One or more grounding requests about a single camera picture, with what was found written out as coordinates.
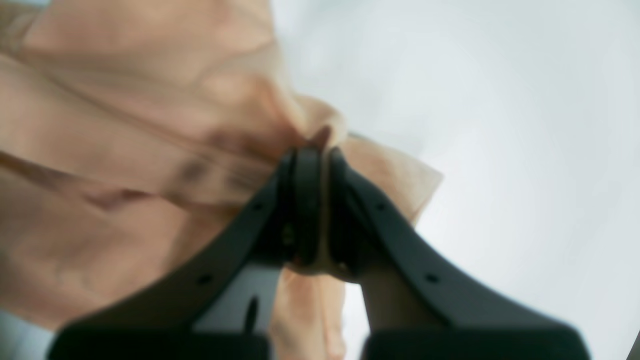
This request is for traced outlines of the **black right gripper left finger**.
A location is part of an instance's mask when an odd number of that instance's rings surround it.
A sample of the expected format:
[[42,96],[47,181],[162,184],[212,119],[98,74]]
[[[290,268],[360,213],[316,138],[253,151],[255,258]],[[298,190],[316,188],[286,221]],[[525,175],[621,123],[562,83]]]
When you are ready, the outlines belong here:
[[322,151],[287,152],[267,184],[180,268],[64,328],[50,360],[274,360],[268,337],[286,262],[319,242]]

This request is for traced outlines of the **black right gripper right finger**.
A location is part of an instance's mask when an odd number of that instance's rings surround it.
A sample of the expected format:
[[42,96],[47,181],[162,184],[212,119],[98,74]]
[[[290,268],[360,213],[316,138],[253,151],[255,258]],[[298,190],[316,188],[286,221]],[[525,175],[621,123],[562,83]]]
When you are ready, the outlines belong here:
[[487,287],[418,235],[338,148],[327,156],[331,255],[361,286],[362,360],[587,360],[578,331]]

